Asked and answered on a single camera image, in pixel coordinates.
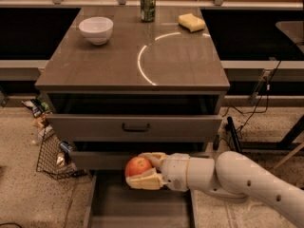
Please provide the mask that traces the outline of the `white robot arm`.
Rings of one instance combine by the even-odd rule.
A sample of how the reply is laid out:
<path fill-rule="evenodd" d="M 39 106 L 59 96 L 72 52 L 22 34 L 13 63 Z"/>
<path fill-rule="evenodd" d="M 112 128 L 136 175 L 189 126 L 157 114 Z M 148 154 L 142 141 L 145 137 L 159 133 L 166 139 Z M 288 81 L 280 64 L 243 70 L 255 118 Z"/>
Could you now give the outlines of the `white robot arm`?
<path fill-rule="evenodd" d="M 133 189 L 197 190 L 227 201 L 255 198 L 297 228 L 304 228 L 303 190 L 238 152 L 226 151 L 215 160 L 182 153 L 141 153 L 128 161 L 124 176 Z"/>

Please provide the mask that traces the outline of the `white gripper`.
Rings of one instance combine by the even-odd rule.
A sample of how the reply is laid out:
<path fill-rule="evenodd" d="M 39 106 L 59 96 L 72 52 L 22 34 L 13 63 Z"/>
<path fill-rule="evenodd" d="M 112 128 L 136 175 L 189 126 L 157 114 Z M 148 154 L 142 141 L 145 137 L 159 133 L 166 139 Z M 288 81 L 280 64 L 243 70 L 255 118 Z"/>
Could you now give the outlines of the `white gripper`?
<path fill-rule="evenodd" d="M 126 177 L 126 183 L 133 189 L 160 190 L 164 183 L 173 191 L 185 192 L 187 186 L 187 168 L 190 160 L 188 154 L 175 153 L 166 155 L 163 152 L 144 152 L 140 154 L 150 161 L 153 167 L 161 170 L 161 174 L 155 168 L 149 169 L 142 174 Z"/>

